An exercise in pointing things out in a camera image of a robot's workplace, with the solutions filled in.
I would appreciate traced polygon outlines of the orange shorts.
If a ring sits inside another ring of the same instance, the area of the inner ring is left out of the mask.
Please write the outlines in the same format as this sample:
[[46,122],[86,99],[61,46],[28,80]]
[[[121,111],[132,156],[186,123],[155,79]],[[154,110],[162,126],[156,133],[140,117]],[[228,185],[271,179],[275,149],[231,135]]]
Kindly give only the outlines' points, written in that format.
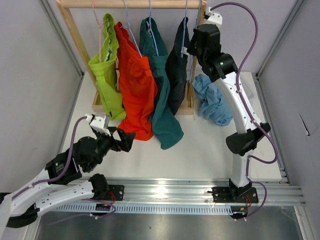
[[158,87],[148,57],[139,53],[123,24],[117,22],[114,29],[119,44],[118,86],[126,112],[125,119],[118,127],[126,133],[135,133],[137,140],[148,141],[154,135],[149,117],[155,109]]

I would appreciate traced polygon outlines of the light blue shorts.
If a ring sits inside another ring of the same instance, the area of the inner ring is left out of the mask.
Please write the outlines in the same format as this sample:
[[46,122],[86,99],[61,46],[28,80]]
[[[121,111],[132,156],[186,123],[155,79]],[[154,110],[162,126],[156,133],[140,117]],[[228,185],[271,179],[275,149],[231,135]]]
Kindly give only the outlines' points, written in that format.
[[193,90],[201,101],[198,115],[221,127],[228,126],[233,119],[231,110],[216,85],[205,74],[197,75],[192,81]]

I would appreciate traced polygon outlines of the teal shorts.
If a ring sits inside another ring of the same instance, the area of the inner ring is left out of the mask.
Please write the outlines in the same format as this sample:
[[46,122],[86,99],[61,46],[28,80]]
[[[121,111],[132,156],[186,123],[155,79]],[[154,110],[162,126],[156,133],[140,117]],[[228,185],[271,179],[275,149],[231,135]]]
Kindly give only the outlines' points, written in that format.
[[167,103],[170,93],[170,83],[166,73],[168,51],[155,20],[151,18],[152,30],[159,53],[159,56],[157,56],[147,21],[148,17],[143,19],[140,24],[139,50],[148,58],[152,76],[157,86],[157,95],[154,98],[155,107],[149,120],[152,125],[152,132],[160,142],[161,149],[167,150],[177,144],[184,133]]

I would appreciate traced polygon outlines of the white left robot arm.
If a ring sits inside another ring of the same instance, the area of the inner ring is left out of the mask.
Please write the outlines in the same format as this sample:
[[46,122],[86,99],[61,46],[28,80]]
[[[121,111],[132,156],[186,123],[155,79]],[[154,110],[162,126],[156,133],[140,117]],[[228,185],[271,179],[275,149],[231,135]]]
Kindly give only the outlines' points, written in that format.
[[27,190],[0,194],[0,225],[22,228],[38,217],[67,203],[81,200],[114,200],[110,186],[103,174],[96,173],[74,185],[68,184],[82,178],[102,163],[109,151],[129,152],[136,133],[110,127],[110,134],[95,131],[95,137],[80,138],[72,147],[58,154],[28,183]]

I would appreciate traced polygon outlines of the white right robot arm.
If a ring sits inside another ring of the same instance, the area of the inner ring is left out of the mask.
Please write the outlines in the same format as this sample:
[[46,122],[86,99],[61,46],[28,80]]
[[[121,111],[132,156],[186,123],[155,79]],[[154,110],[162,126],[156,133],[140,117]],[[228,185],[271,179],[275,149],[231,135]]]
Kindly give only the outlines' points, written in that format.
[[236,133],[225,140],[233,156],[231,178],[228,187],[212,188],[213,200],[216,203],[241,203],[250,197],[257,203],[256,189],[247,178],[247,160],[271,127],[255,114],[238,78],[233,57],[221,48],[219,28],[215,24],[201,24],[194,28],[187,49],[224,96],[236,127]]

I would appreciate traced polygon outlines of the dark navy shorts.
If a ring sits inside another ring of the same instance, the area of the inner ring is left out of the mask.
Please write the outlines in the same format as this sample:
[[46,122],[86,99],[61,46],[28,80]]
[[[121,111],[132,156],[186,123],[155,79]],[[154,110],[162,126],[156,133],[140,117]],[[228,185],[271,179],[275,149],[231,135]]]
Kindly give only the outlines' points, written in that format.
[[[183,35],[183,20],[177,28],[177,32],[174,39],[174,44],[171,52],[169,53],[165,65],[165,71],[170,84],[169,96],[167,103],[175,116],[178,112],[186,93],[187,83],[187,63],[188,56],[185,55],[181,58],[182,47],[182,35]],[[186,48],[190,43],[189,31],[188,31],[188,17],[187,17],[187,29],[186,29]]]

